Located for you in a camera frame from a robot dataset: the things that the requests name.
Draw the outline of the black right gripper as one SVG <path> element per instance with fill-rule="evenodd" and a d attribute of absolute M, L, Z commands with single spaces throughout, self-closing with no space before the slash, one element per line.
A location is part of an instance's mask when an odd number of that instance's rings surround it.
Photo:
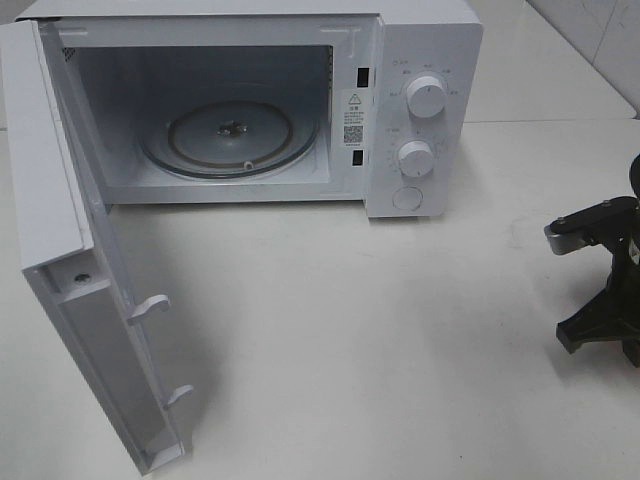
<path fill-rule="evenodd" d="M 638 213 L 639 201 L 621 196 L 549 224 L 555 233 L 579 232 L 587 246 L 602 245 L 612 254 L 606 289 L 556 326 L 556 337 L 570 354 L 586 343 L 619 341 L 627 358 L 639 357 L 639 292 L 623 289 L 634 264 L 629 247 Z"/>

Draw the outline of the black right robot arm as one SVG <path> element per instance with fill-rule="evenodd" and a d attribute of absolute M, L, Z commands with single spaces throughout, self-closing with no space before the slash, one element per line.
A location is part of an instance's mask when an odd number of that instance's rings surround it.
<path fill-rule="evenodd" d="M 639 365 L 639 160 L 630 167 L 633 196 L 605 200 L 559 217 L 544 229 L 552 252 L 565 255 L 587 246 L 612 254 L 606 286 L 556 326 L 569 353 L 592 342 L 619 341 L 630 363 Z"/>

